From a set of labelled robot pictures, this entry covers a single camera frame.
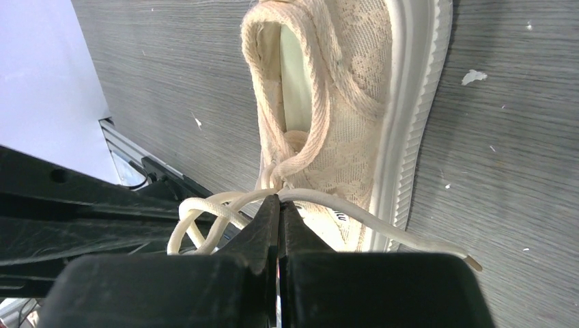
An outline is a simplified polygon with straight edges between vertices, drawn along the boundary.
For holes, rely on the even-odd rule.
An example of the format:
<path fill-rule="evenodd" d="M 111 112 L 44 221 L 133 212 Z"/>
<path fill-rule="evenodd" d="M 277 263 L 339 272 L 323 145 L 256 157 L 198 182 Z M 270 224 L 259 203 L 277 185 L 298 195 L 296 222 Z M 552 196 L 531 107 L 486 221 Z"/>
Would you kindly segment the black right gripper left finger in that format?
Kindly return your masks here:
<path fill-rule="evenodd" d="M 281 203 L 209 256 L 83 256 L 58 276 L 40 327 L 271 327 Z"/>

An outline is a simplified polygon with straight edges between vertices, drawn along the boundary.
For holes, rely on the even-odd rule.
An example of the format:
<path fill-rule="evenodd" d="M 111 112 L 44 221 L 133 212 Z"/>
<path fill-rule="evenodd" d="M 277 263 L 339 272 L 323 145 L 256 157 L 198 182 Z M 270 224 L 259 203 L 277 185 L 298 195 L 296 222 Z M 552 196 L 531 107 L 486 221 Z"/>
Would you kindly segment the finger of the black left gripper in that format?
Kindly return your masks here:
<path fill-rule="evenodd" d="M 75 259 L 162 254 L 177 219 L 47 221 L 1 216 L 1 296 L 44 297 Z"/>
<path fill-rule="evenodd" d="M 153 182 L 133 190 L 1 147 L 1 216 L 34 221 L 175 222 L 179 203 L 211 192 L 150 157 Z"/>

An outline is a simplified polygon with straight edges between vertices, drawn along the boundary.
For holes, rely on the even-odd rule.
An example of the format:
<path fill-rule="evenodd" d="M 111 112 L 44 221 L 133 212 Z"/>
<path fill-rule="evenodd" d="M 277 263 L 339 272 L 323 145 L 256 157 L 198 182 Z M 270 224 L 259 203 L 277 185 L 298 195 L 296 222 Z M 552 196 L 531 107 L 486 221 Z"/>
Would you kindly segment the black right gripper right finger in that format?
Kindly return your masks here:
<path fill-rule="evenodd" d="M 493 327 L 457 256 L 333 251 L 291 202 L 279 219 L 283 327 Z"/>

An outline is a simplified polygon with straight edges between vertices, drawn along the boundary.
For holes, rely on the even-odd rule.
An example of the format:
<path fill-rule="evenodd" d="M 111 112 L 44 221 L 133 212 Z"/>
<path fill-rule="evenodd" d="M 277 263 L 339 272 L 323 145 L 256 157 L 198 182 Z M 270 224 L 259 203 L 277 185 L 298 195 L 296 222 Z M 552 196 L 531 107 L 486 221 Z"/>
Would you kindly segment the beige sneaker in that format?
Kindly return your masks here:
<path fill-rule="evenodd" d="M 258 1 L 244 16 L 261 144 L 249 192 L 191 197 L 167 244 L 216 251 L 248 204 L 278 195 L 336 251 L 464 248 L 407 232 L 416 161 L 447 56 L 451 1 Z"/>

